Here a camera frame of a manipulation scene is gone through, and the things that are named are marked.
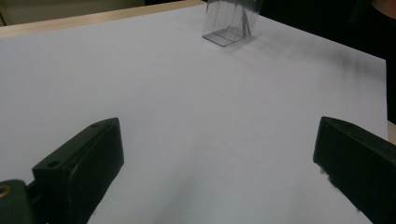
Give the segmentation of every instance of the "transparent plastic container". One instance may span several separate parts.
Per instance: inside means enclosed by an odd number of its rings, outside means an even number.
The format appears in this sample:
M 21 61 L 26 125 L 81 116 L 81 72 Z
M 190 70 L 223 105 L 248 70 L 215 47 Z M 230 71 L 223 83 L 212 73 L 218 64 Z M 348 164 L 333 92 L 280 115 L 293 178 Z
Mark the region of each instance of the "transparent plastic container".
M 202 37 L 230 45 L 251 36 L 263 0 L 207 0 Z

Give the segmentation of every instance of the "white table surface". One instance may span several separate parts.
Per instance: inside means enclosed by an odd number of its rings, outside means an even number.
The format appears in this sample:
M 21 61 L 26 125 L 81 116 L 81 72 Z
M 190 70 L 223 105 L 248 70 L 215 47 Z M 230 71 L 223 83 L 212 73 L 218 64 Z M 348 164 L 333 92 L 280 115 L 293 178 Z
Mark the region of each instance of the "white table surface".
M 90 223 L 371 223 L 312 156 L 321 116 L 387 138 L 385 61 L 263 17 L 221 48 L 204 15 L 0 39 L 0 179 L 118 117 L 125 164 Z

